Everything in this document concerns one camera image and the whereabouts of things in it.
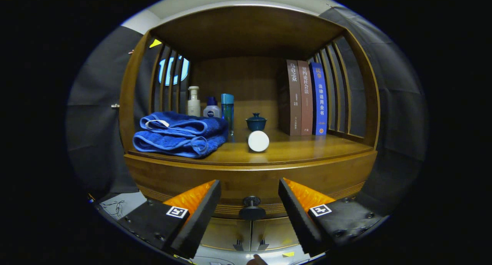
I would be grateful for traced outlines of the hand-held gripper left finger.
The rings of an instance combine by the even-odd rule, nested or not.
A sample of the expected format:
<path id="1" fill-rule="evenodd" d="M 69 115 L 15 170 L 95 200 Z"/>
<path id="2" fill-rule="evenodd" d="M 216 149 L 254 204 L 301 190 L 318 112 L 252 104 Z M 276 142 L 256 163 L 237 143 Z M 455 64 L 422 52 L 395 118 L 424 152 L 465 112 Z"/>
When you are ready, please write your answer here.
<path id="1" fill-rule="evenodd" d="M 148 200 L 118 224 L 169 255 L 194 258 L 220 196 L 220 181 L 212 180 L 165 202 Z"/>

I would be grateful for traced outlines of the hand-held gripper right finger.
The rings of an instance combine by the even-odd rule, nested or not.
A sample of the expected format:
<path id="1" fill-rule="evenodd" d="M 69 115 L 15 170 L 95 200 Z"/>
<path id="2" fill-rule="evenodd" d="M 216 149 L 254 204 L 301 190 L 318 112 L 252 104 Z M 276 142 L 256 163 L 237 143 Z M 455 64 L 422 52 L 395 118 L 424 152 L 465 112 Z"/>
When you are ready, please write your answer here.
<path id="1" fill-rule="evenodd" d="M 311 257 L 353 244 L 385 221 L 350 197 L 336 200 L 286 178 L 279 180 L 278 195 L 302 250 Z"/>

